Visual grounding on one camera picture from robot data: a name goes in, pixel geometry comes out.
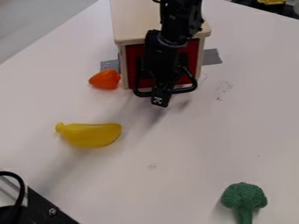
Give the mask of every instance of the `toy banana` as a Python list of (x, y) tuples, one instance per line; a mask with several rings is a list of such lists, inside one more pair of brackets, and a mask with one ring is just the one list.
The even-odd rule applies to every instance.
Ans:
[(111, 144), (122, 133), (118, 123), (65, 125), (59, 122), (56, 131), (73, 146), (81, 148), (101, 147)]

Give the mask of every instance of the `black cable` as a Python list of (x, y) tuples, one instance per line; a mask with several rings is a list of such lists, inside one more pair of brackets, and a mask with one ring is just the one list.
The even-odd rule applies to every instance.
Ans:
[(5, 212), (3, 217), (0, 217), (1, 224), (8, 224), (7, 221), (14, 219), (17, 213), (20, 211), (22, 207), (22, 203), (25, 196), (25, 184), (24, 181), (16, 174), (10, 171), (0, 171), (0, 176), (11, 177), (17, 180), (20, 186), (20, 191), (17, 196), (17, 200), (13, 206), (10, 207), (8, 211)]

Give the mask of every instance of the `table surface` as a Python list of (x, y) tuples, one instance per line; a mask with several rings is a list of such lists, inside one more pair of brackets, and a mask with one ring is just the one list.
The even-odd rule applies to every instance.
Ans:
[[(129, 90), (87, 84), (117, 57), (108, 0), (100, 0), (0, 66), (0, 165), (84, 224), (233, 224), (224, 189), (261, 186), (269, 205), (255, 223), (298, 222), (297, 20), (205, 1), (204, 66), (197, 91), (167, 109)], [(57, 122), (119, 122), (114, 144), (77, 151)]]

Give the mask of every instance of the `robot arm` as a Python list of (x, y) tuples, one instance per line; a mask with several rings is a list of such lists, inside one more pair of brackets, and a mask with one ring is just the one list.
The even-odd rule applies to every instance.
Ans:
[[(199, 31), (204, 19), (201, 16), (202, 0), (153, 0), (160, 4), (161, 31), (148, 31), (142, 61), (142, 73), (136, 76), (134, 93), (151, 97), (152, 104), (168, 107), (173, 94), (195, 90), (197, 81), (179, 60), (179, 49)], [(155, 82), (151, 92), (140, 92), (139, 82), (143, 74)], [(174, 88), (181, 75), (187, 75), (190, 87)]]

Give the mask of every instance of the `toy broccoli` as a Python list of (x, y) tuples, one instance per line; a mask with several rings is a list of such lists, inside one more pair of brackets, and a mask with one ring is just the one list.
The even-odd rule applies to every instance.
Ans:
[(264, 192), (257, 185), (247, 183), (228, 186), (221, 197), (223, 206), (236, 210), (239, 224), (252, 224), (253, 212), (267, 203)]

